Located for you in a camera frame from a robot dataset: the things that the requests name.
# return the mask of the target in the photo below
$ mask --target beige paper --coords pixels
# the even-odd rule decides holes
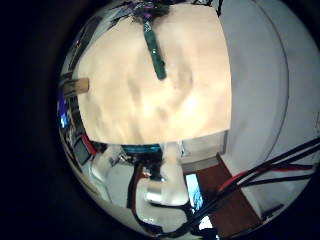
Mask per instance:
[[[157,79],[141,24],[121,20],[81,58],[77,78],[82,121],[93,141],[151,144],[229,129],[231,76],[214,8],[170,6],[153,24],[167,78]]]

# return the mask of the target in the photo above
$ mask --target black cable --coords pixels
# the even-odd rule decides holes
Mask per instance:
[[[272,179],[264,179],[264,180],[258,180],[254,182],[249,182],[243,187],[249,187],[249,186],[255,186],[255,185],[261,185],[261,184],[267,184],[267,183],[278,183],[278,182],[289,182],[289,181],[299,181],[299,180],[305,180],[309,179],[314,174],[307,174],[302,176],[294,176],[294,177],[282,177],[282,178],[272,178]]]
[[[223,3],[223,0],[219,0],[219,6],[218,6],[218,10],[217,10],[218,17],[220,17],[220,15],[221,15],[222,3]]]
[[[287,159],[285,161],[282,161],[282,162],[277,163],[277,164],[272,164],[269,167],[266,167],[265,169],[261,170],[260,172],[256,173],[255,175],[253,175],[253,176],[249,177],[248,179],[244,180],[241,184],[239,184],[239,187],[245,185],[246,183],[250,182],[251,180],[254,180],[255,178],[261,176],[262,174],[268,172],[269,170],[271,170],[273,168],[283,167],[283,166],[285,166],[285,165],[287,165],[287,164],[289,164],[291,162],[298,161],[301,158],[304,158],[304,157],[306,157],[306,156],[308,156],[308,155],[310,155],[310,154],[312,154],[312,153],[314,153],[314,152],[316,152],[318,150],[320,150],[320,144],[317,145],[314,148],[311,148],[309,150],[304,151],[303,153],[295,155],[295,156],[293,156],[293,157],[291,157],[291,158],[289,158],[289,159]]]
[[[320,145],[312,148],[312,149],[309,149],[309,150],[306,150],[298,155],[295,155],[285,161],[282,161],[280,163],[277,163],[277,164],[272,164],[272,163],[275,163],[277,161],[280,161],[282,160],[283,158],[286,158],[292,154],[295,154],[303,149],[306,149],[306,148],[309,148],[315,144],[318,144],[320,142],[320,138],[316,138],[314,140],[311,140],[307,143],[304,143],[302,145],[299,145],[295,148],[293,148],[292,150],[284,153],[284,154],[281,154],[257,167],[254,167],[253,169],[249,170],[243,177],[237,179],[234,183],[230,184],[229,186],[226,187],[226,189],[222,190],[222,192],[216,196],[216,198],[209,202],[207,204],[207,206],[204,206],[202,209],[200,209],[198,212],[196,212],[194,214],[194,218],[191,219],[190,221],[186,222],[181,228],[179,228],[177,231],[176,231],[176,234],[179,234],[179,236],[181,236],[181,234],[183,234],[182,232],[186,230],[186,228],[189,226],[192,227],[194,224],[197,224],[198,222],[200,222],[202,220],[202,218],[208,214],[208,212],[212,212],[214,211],[214,209],[217,207],[217,204],[219,203],[220,200],[222,200],[223,198],[225,198],[226,196],[230,195],[231,193],[233,193],[234,191],[236,191],[237,189],[241,188],[242,186],[244,186],[245,184],[247,184],[248,182],[250,182],[251,180],[257,178],[258,176],[268,172],[269,170],[273,169],[273,168],[279,168],[279,167],[282,167],[282,166],[285,166],[291,162],[294,162],[294,161],[297,161],[301,158],[304,158],[316,151],[318,151],[320,149]],[[242,180],[243,178],[245,177],[248,177],[250,174],[254,173],[255,171],[258,171],[259,169],[261,169],[262,167],[264,166],[267,166],[265,167],[263,170],[261,170],[260,172],[257,172],[256,174],[254,174],[253,176],[249,177],[247,180],[245,180],[243,183],[241,183],[240,185],[237,185],[237,183]]]
[[[238,178],[234,183],[232,183],[232,185],[237,184],[239,181],[241,181],[245,177],[248,177],[250,174],[259,171],[259,169],[266,169],[267,167],[269,167],[273,163],[281,161],[281,160],[283,160],[283,159],[285,159],[285,158],[287,158],[287,157],[289,157],[289,156],[291,156],[293,154],[296,154],[296,153],[298,153],[298,152],[300,152],[302,150],[310,148],[310,147],[312,147],[312,146],[314,146],[316,144],[319,144],[319,143],[320,143],[320,137],[315,138],[315,139],[313,139],[311,141],[308,141],[306,143],[303,143],[303,144],[301,144],[301,145],[299,145],[299,146],[297,146],[297,147],[295,147],[295,148],[293,148],[293,149],[291,149],[291,150],[289,150],[289,151],[287,151],[287,152],[285,152],[285,153],[283,153],[281,155],[278,155],[278,156],[276,156],[276,157],[274,157],[274,158],[272,158],[272,159],[270,159],[270,160],[268,160],[268,161],[266,161],[266,162],[264,162],[264,163],[262,163],[262,164],[260,164],[260,165],[258,165],[256,167],[250,169],[249,171],[246,172],[246,174],[244,174],[242,177]]]
[[[218,205],[218,203],[224,199],[226,196],[232,194],[234,191],[236,191],[237,189],[240,189],[241,187],[245,187],[245,186],[249,186],[250,181],[256,179],[257,177],[259,177],[260,175],[270,171],[271,169],[274,168],[279,168],[279,167],[283,167],[291,162],[297,161],[301,158],[304,158],[316,151],[318,151],[320,149],[320,145],[317,145],[314,148],[311,148],[309,150],[306,150],[300,154],[297,154],[287,160],[284,160],[285,158],[296,154],[302,150],[305,150],[307,148],[310,148],[316,144],[320,143],[320,137],[315,138],[309,142],[306,142],[304,144],[301,144],[277,157],[274,157],[266,162],[264,162],[263,164],[260,164],[259,166],[256,166],[254,168],[252,168],[251,170],[249,170],[246,174],[244,174],[242,177],[240,177],[239,179],[235,180],[233,183],[231,183],[230,185],[228,185],[225,189],[223,189],[220,193],[218,193],[218,195],[216,195],[216,197],[210,201],[209,203],[206,204],[206,206],[202,207],[199,211],[197,211],[194,214],[194,217],[192,219],[190,219],[188,222],[184,223],[180,228],[178,228],[176,231],[173,232],[169,232],[169,233],[164,233],[161,234],[159,236],[161,237],[179,237],[182,236],[183,234],[187,233],[190,228],[192,226],[194,226],[195,224],[199,223],[202,218],[207,215],[209,212],[212,212]],[[304,177],[308,177],[310,178],[311,176],[306,175],[306,176],[300,176],[300,177],[296,177],[297,178],[304,178]],[[246,180],[244,180],[241,184],[238,185],[238,182],[243,180],[244,178],[247,178]]]

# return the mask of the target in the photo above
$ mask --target cable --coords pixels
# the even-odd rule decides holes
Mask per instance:
[[[261,184],[267,184],[267,183],[278,183],[278,182],[287,182],[287,181],[300,181],[300,180],[306,180],[313,176],[314,174],[307,174],[302,176],[295,176],[295,177],[282,177],[282,178],[273,178],[273,179],[264,179],[264,180],[258,180],[254,182],[247,183],[243,187],[249,187],[249,186],[255,186],[255,185],[261,185]]]
[[[204,216],[206,216],[209,212],[214,211],[219,202],[223,200],[228,195],[232,194],[237,189],[240,189],[242,187],[248,187],[258,184],[267,184],[271,182],[281,182],[281,181],[297,181],[297,180],[303,180],[310,178],[312,174],[310,175],[303,175],[303,176],[296,176],[296,177],[285,177],[285,178],[277,178],[277,179],[266,179],[266,180],[260,180],[251,182],[252,180],[256,179],[257,177],[263,175],[264,173],[273,170],[273,169],[286,169],[285,167],[288,166],[291,162],[298,161],[301,158],[304,158],[320,149],[320,137],[313,139],[309,142],[306,142],[304,144],[301,144],[277,157],[274,157],[248,171],[241,172],[237,174],[236,176],[232,177],[231,179],[227,180],[219,189],[217,195],[213,200],[208,202],[205,206],[203,206],[199,211],[195,212],[193,215],[193,218],[184,223],[180,228],[173,232],[163,233],[158,235],[159,237],[179,237],[183,234],[187,233],[191,227],[193,227],[195,224],[198,224]],[[294,169],[297,170],[298,168],[302,169],[310,169],[310,166],[308,165],[293,165],[291,170]]]

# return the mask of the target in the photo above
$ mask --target red wire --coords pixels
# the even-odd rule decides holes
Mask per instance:
[[[288,164],[285,167],[273,169],[274,172],[289,172],[289,171],[303,171],[303,170],[311,170],[313,165],[302,165],[302,164]],[[231,183],[236,181],[238,178],[242,177],[247,171],[243,171],[233,176],[232,178],[225,181],[218,189],[218,192],[221,192],[224,188],[229,186]]]

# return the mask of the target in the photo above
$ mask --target blue object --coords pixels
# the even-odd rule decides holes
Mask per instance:
[[[61,127],[65,128],[66,126],[68,126],[68,118],[67,118],[67,114],[64,113],[62,114],[62,116],[60,117],[60,123],[61,123]]]
[[[161,150],[159,144],[150,145],[122,145],[126,153],[155,153]]]
[[[60,117],[60,124],[62,128],[68,126],[69,121],[67,117],[67,108],[66,108],[66,100],[64,98],[63,93],[59,94],[59,117]]]

